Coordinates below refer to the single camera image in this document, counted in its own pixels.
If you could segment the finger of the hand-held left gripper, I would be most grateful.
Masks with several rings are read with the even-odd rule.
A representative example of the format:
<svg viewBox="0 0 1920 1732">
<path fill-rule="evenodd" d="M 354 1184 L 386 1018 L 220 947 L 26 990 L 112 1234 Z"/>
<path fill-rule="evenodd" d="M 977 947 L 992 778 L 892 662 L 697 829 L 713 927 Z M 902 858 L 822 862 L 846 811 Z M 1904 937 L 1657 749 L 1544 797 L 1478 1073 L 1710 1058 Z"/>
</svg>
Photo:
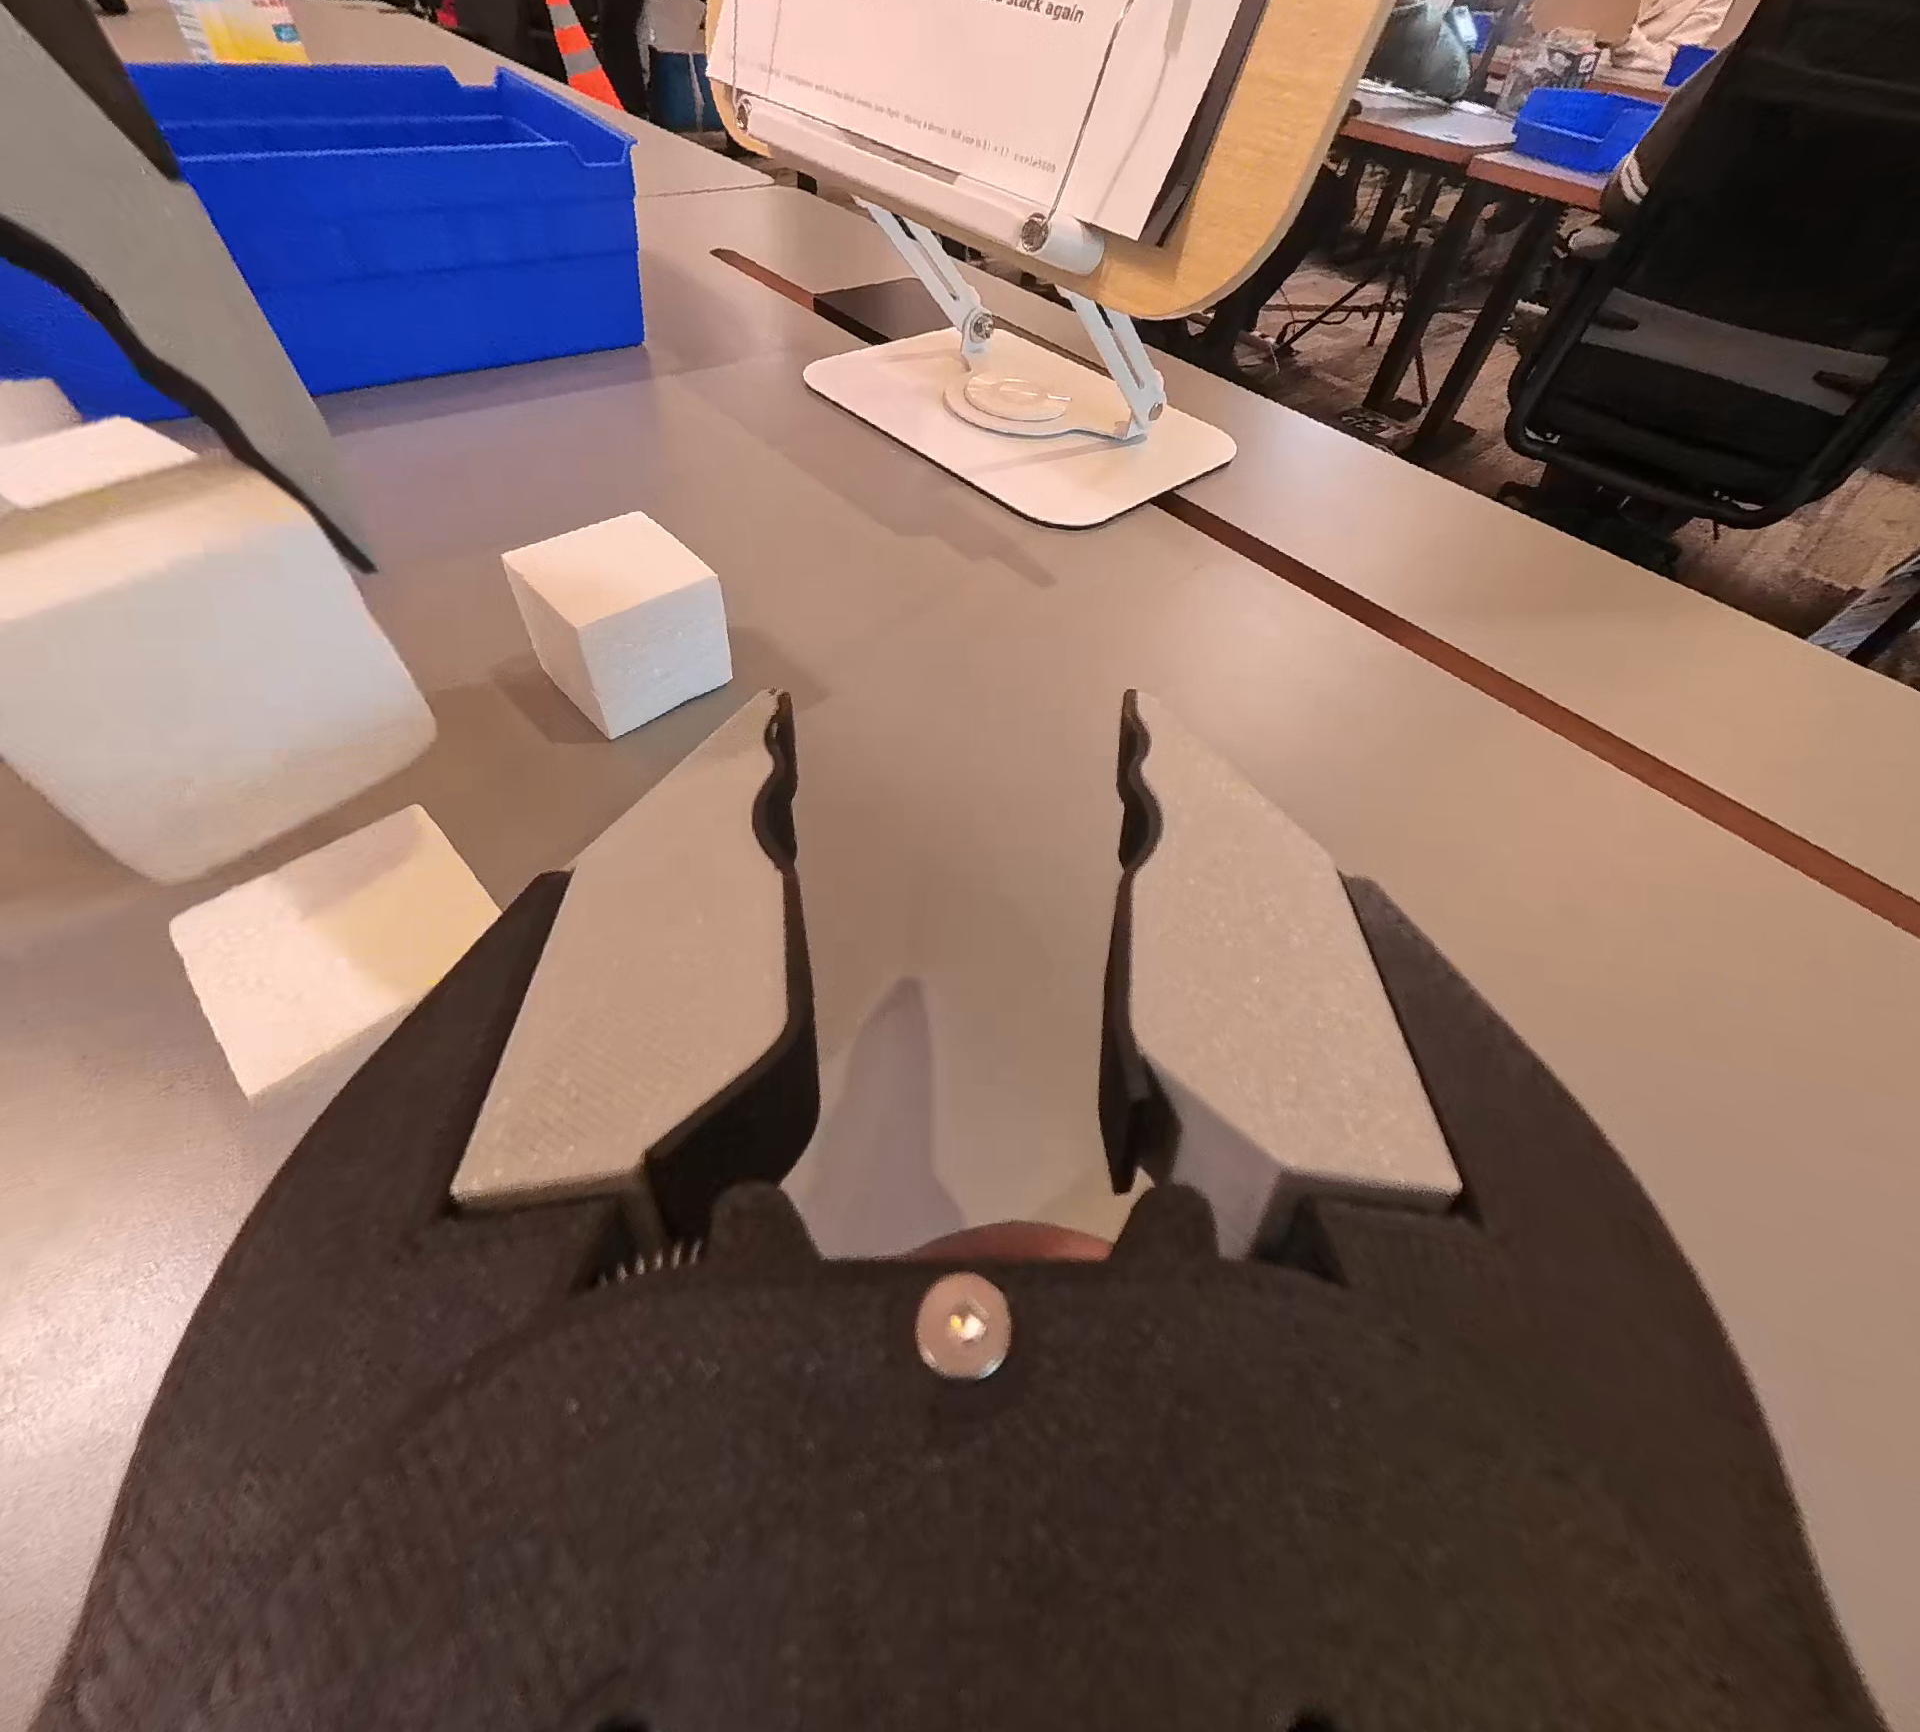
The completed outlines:
<svg viewBox="0 0 1920 1732">
<path fill-rule="evenodd" d="M 193 185 L 12 13 L 3 45 L 5 259 L 82 306 L 148 384 L 372 572 L 324 416 Z"/>
</svg>

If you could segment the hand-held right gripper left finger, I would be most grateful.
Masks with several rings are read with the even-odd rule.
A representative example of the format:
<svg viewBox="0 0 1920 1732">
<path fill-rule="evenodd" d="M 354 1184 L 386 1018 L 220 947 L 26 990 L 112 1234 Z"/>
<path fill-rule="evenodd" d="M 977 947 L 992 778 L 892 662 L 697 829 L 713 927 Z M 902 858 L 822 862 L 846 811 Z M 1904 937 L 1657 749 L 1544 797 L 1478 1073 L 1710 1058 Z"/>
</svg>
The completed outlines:
<svg viewBox="0 0 1920 1732">
<path fill-rule="evenodd" d="M 573 862 L 451 1182 L 462 1214 L 609 1197 L 704 1240 L 822 1109 L 795 700 L 762 690 Z"/>
</svg>

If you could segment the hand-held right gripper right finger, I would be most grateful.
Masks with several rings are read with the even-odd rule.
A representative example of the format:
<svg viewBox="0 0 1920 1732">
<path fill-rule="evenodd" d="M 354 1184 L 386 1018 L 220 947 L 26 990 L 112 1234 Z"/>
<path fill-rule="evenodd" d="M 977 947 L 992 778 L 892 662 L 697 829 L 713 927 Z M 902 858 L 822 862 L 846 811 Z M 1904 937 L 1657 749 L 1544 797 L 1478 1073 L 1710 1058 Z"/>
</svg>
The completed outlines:
<svg viewBox="0 0 1920 1732">
<path fill-rule="evenodd" d="M 1199 1192 L 1227 1258 L 1303 1205 L 1443 1215 L 1465 1180 L 1332 853 L 1155 693 L 1117 723 L 1099 1131 L 1117 1196 Z"/>
</svg>

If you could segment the large blue plastic bin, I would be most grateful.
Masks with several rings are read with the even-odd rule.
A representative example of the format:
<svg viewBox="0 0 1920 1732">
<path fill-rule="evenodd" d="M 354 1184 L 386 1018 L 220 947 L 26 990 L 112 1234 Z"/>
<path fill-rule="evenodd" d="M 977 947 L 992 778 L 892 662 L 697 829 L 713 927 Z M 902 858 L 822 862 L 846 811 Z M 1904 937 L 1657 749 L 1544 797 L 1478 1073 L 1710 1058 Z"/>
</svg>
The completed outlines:
<svg viewBox="0 0 1920 1732">
<path fill-rule="evenodd" d="M 501 66 L 130 64 L 315 396 L 647 338 L 632 138 Z"/>
</svg>

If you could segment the orange traffic cone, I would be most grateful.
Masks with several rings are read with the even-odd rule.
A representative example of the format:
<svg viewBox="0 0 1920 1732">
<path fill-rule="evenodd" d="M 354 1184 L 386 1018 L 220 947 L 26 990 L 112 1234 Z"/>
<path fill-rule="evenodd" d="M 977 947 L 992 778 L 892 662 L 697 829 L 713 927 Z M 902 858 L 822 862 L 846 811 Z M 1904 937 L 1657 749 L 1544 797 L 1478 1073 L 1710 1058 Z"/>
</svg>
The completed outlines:
<svg viewBox="0 0 1920 1732">
<path fill-rule="evenodd" d="M 566 87 L 598 106 L 621 111 L 621 95 L 573 0 L 543 0 L 543 5 L 548 16 Z"/>
</svg>

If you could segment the wooden desk with black legs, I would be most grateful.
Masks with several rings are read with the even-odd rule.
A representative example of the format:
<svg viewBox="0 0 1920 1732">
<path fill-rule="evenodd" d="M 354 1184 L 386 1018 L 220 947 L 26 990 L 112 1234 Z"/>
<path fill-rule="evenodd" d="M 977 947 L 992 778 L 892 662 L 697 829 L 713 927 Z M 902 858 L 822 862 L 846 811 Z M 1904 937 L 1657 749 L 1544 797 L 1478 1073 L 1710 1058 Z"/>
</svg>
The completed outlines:
<svg viewBox="0 0 1920 1732">
<path fill-rule="evenodd" d="M 1407 183 L 1419 182 L 1405 232 L 1405 302 L 1358 402 L 1357 433 L 1392 456 L 1432 466 L 1463 447 L 1472 430 L 1460 411 L 1502 343 L 1525 294 L 1537 288 L 1573 213 L 1597 213 L 1609 173 L 1590 160 L 1567 166 L 1517 146 L 1511 121 L 1465 104 L 1392 104 L 1362 87 L 1360 106 L 1337 138 L 1350 172 L 1387 173 L 1369 225 L 1381 246 Z M 1469 266 L 1476 235 L 1496 209 L 1511 212 L 1511 247 L 1439 381 L 1419 398 L 1402 384 L 1427 363 L 1429 332 Z"/>
</svg>

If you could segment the small blue bin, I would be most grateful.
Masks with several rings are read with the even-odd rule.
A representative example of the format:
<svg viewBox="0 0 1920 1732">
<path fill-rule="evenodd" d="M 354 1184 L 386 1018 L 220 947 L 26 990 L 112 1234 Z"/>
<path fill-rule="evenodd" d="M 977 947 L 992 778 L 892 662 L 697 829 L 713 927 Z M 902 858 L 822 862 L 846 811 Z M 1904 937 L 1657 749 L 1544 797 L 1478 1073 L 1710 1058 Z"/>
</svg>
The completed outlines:
<svg viewBox="0 0 1920 1732">
<path fill-rule="evenodd" d="M 1539 85 L 1515 115 L 1511 150 L 1575 173 L 1609 175 L 1661 111 L 1661 104 L 1622 92 Z"/>
</svg>

